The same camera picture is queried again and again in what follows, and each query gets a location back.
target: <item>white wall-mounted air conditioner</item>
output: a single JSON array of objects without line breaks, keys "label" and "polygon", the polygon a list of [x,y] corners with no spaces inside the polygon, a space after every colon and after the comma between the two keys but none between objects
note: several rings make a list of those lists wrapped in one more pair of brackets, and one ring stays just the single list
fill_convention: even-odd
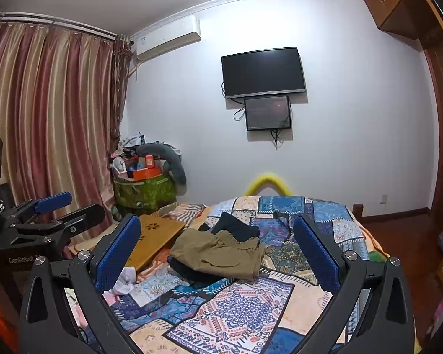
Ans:
[{"label": "white wall-mounted air conditioner", "polygon": [[138,61],[145,62],[171,50],[200,41],[200,23],[194,15],[171,22],[137,39]]}]

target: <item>metal screw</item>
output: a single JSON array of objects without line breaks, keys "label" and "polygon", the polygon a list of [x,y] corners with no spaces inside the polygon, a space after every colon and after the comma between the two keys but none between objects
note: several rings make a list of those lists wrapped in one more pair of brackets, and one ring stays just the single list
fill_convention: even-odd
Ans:
[{"label": "metal screw", "polygon": [[358,259],[358,254],[353,252],[353,250],[346,250],[346,252],[344,252],[344,256],[350,261],[356,261]]},{"label": "metal screw", "polygon": [[40,255],[38,258],[34,260],[34,263],[37,265],[42,265],[46,261],[46,257]]},{"label": "metal screw", "polygon": [[393,264],[394,266],[399,266],[400,259],[398,259],[397,257],[391,257],[391,264]]},{"label": "metal screw", "polygon": [[89,257],[90,257],[90,252],[88,250],[82,250],[77,254],[77,258],[82,261],[86,260]]}]

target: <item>small wall-mounted screen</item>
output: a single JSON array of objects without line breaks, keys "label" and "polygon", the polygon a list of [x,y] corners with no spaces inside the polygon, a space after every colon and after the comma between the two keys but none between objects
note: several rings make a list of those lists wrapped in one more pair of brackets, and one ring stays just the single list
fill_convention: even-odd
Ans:
[{"label": "small wall-mounted screen", "polygon": [[247,130],[291,128],[291,108],[287,96],[245,100]]},{"label": "small wall-mounted screen", "polygon": [[226,55],[221,61],[227,99],[305,92],[296,47]]}]

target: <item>tv screen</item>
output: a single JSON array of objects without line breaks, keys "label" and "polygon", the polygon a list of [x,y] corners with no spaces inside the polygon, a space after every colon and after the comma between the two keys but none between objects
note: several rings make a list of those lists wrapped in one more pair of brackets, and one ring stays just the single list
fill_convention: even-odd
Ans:
[{"label": "tv screen", "polygon": [[305,91],[296,47],[226,55],[221,61],[227,99]]},{"label": "tv screen", "polygon": [[247,130],[291,128],[291,108],[287,96],[245,100]]}]

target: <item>blue textured pad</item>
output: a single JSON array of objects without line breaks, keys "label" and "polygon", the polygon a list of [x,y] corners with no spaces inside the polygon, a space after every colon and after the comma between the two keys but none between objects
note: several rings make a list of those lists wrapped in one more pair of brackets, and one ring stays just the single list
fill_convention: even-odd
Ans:
[{"label": "blue textured pad", "polygon": [[38,214],[46,214],[55,211],[72,203],[72,194],[68,191],[53,195],[45,199],[40,199],[34,206],[34,211]]},{"label": "blue textured pad", "polygon": [[95,276],[97,291],[103,293],[115,285],[140,235],[141,222],[137,216],[133,216],[97,265]]},{"label": "blue textured pad", "polygon": [[294,221],[294,237],[323,290],[337,293],[341,287],[338,266],[302,217]]}]

